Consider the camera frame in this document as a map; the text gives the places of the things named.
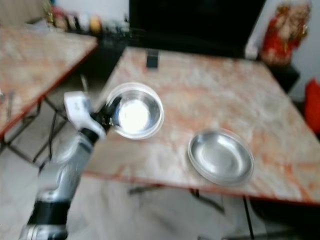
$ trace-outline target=red figurine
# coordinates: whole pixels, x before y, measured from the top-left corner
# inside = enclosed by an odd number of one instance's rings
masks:
[[[298,48],[308,34],[307,22],[311,5],[305,0],[295,4],[284,4],[277,8],[269,23],[263,48],[262,60],[271,66],[290,64],[294,49]]]

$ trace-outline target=marble table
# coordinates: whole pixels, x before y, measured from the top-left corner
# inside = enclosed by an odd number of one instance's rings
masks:
[[[0,103],[0,139],[96,46],[91,36],[0,28],[0,90],[6,95]]]
[[[262,63],[160,51],[158,69],[150,70],[145,49],[127,48],[99,103],[127,82],[146,84],[158,93],[164,124],[145,140],[128,140],[111,131],[106,141],[97,143],[87,175],[320,204],[320,144]],[[218,128],[236,133],[252,150],[254,171],[244,185],[218,186],[189,162],[191,138]]]

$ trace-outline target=black television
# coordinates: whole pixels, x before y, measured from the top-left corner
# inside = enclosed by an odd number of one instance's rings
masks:
[[[241,57],[265,0],[130,0],[144,47]]]

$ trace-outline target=stainless steel bowl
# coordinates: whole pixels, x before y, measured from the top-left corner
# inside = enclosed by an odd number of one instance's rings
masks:
[[[164,122],[164,108],[155,91],[141,83],[124,83],[116,87],[107,102],[121,101],[112,117],[115,131],[128,139],[146,139]]]
[[[242,184],[254,169],[249,148],[225,129],[197,134],[189,143],[188,155],[199,174],[218,185]]]

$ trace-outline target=tiled floor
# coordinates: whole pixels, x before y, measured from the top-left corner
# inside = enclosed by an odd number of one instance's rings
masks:
[[[103,80],[89,81],[94,101]],[[73,78],[51,95],[57,104],[63,92],[80,90]],[[53,111],[43,106],[41,115],[14,142],[26,153],[35,153],[48,137]],[[75,131],[68,123],[54,141],[54,149]],[[6,149],[0,155],[0,239],[18,239],[28,220],[37,192],[38,170]],[[241,198],[207,195],[225,207],[225,215],[194,199],[183,189],[162,188],[128,195],[136,185],[83,177],[68,216],[69,240],[220,240],[248,235]],[[254,233],[265,233],[265,224],[250,209]]]

